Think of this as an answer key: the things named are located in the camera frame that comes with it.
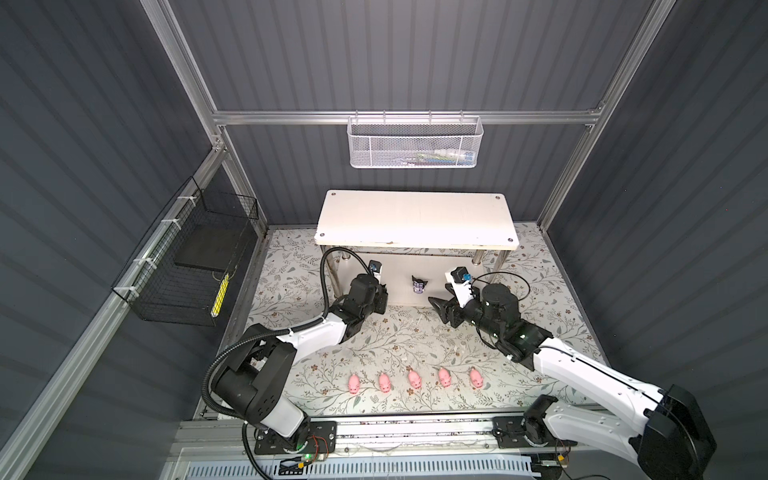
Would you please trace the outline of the black purple toy figure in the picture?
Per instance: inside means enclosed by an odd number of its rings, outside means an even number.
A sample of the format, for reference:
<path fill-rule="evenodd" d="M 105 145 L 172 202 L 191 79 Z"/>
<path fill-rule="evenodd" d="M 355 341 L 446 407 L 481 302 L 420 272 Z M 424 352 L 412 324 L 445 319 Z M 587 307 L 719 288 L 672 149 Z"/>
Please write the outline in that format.
<path fill-rule="evenodd" d="M 412 290 L 415 294 L 421 295 L 425 292 L 426 287 L 428 285 L 427 280 L 418 278 L 416 276 L 412 276 L 411 281 L 412 281 Z"/>

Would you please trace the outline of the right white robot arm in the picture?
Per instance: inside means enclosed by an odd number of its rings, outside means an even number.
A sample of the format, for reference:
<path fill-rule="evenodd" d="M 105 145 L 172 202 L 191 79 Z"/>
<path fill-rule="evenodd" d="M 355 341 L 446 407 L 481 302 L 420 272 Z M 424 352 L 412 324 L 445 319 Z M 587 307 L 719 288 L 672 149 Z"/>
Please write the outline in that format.
<path fill-rule="evenodd" d="M 503 284 L 477 289 L 465 282 L 446 288 L 451 298 L 429 300 L 443 323 L 474 326 L 490 336 L 492 349 L 507 360 L 564 383 L 604 409 L 597 412 L 542 394 L 518 428 L 528 444 L 572 441 L 623 458 L 650 479 L 703 478 L 717 443 L 689 391 L 639 381 L 581 354 L 523 319 L 518 298 Z"/>

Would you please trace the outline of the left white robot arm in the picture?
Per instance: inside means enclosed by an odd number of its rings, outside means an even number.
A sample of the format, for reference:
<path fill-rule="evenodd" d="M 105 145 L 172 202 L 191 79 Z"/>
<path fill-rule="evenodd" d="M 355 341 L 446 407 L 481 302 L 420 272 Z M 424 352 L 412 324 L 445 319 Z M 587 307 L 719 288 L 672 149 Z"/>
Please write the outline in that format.
<path fill-rule="evenodd" d="M 385 312 L 387 302 L 386 286 L 363 273 L 352 280 L 346 295 L 314 320 L 283 330 L 251 325 L 208 367 L 201 387 L 204 403 L 220 414 L 266 428 L 289 449 L 298 449 L 310 435 L 310 420 L 284 394 L 292 367 L 351 339 L 369 316 Z"/>

